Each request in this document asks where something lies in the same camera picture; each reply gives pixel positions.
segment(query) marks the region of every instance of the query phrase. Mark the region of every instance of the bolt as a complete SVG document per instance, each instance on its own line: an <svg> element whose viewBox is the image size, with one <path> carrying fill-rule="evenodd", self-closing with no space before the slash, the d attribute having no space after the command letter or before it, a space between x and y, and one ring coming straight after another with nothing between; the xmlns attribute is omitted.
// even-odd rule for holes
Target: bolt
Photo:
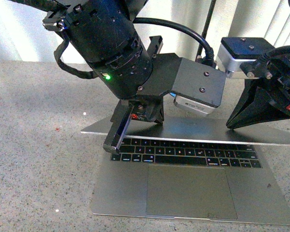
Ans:
<svg viewBox="0 0 290 232"><path fill-rule="evenodd" d="M66 25L62 21L57 22L57 25L58 25L58 27L60 27L62 29L64 29L66 27Z"/></svg>
<svg viewBox="0 0 290 232"><path fill-rule="evenodd" d="M255 74L253 74L252 72L248 72L248 73L247 73L247 77L248 77L249 79L254 78L254 77L255 77Z"/></svg>
<svg viewBox="0 0 290 232"><path fill-rule="evenodd" d="M272 77L273 77L273 75L270 72L267 72L265 74L265 78L268 79L268 80L270 80Z"/></svg>
<svg viewBox="0 0 290 232"><path fill-rule="evenodd" d="M80 13L82 11L81 5L76 6L75 10L76 12Z"/></svg>

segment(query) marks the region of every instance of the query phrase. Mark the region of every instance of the black cable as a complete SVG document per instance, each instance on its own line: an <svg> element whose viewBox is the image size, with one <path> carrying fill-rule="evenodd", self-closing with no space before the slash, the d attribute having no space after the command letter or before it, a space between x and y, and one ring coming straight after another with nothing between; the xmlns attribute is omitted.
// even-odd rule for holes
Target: black cable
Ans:
<svg viewBox="0 0 290 232"><path fill-rule="evenodd" d="M159 26L165 26L169 28L173 28L175 30L179 30L189 36L191 36L193 39L198 41L202 47L204 47L205 50L205 60L202 62L205 65L213 66L214 64L214 50L211 48L211 46L208 44L208 42L198 33L196 33L194 30L178 24L171 21L167 21L164 19L157 19L157 18L135 18L133 23L145 23L145 24L154 24Z"/></svg>
<svg viewBox="0 0 290 232"><path fill-rule="evenodd" d="M203 32L202 32L202 37L204 39L206 39L206 36L207 36L207 31L208 31L209 24L210 24L211 19L212 19L212 15L213 15L215 4L216 4L216 0L212 0L211 4L209 6L209 10L208 10L208 13L207 13L204 29L203 29ZM197 56L195 57L195 61L197 61L197 57L202 54L202 49L203 49L203 47L201 46L201 44L199 44L199 48L198 48Z"/></svg>
<svg viewBox="0 0 290 232"><path fill-rule="evenodd" d="M268 62L273 57L280 56L280 55L285 55L285 54L290 54L290 45L289 46L278 47L278 48L274 48L272 50L266 51L258 59L258 61L259 62Z"/></svg>

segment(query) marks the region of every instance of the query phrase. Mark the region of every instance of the granite countertop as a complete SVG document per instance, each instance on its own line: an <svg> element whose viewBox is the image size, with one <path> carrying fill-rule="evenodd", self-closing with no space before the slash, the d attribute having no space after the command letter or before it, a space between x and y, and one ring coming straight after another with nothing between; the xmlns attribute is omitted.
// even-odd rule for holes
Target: granite countertop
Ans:
<svg viewBox="0 0 290 232"><path fill-rule="evenodd" d="M228 118L242 89L243 80L228 79L222 104L210 117ZM288 226L93 215L89 203L105 136L80 130L110 115L116 104L99 79L78 79L55 63L0 61L0 232L290 231ZM164 105L166 115L195 117L176 108L170 96ZM290 132L290 120L266 125ZM290 147L262 150L290 207Z"/></svg>

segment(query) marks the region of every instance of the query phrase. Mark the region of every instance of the silver laptop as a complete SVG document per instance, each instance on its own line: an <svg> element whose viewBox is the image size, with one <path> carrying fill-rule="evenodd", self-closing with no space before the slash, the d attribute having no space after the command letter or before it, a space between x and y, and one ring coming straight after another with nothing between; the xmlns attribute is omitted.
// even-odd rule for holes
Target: silver laptop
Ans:
<svg viewBox="0 0 290 232"><path fill-rule="evenodd" d="M107 134L105 118L82 133ZM132 121L122 154L105 153L93 191L97 215L290 225L290 210L261 150L290 145L262 125L228 130L224 120Z"/></svg>

